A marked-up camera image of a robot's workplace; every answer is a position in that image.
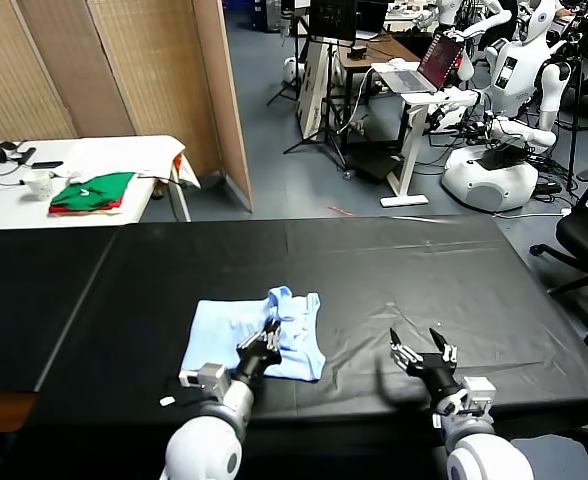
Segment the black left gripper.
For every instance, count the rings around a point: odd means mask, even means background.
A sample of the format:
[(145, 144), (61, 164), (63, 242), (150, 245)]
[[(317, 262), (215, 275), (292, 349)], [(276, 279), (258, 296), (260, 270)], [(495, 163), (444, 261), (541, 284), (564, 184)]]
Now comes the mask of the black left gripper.
[(279, 350), (280, 321), (270, 319), (264, 331), (249, 335), (237, 345), (239, 363), (234, 369), (233, 379), (255, 387), (262, 382), (265, 370), (279, 365), (282, 356)]

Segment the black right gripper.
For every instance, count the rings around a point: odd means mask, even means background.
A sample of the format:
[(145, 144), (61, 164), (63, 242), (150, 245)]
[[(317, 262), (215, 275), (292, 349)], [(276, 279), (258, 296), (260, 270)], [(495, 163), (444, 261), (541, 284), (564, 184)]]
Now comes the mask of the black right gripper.
[(454, 378), (458, 364), (458, 347), (450, 344), (435, 329), (430, 328), (429, 332), (441, 355), (422, 356), (404, 344), (396, 330), (390, 328), (390, 356), (401, 370), (423, 381), (431, 404), (437, 405), (463, 387)]

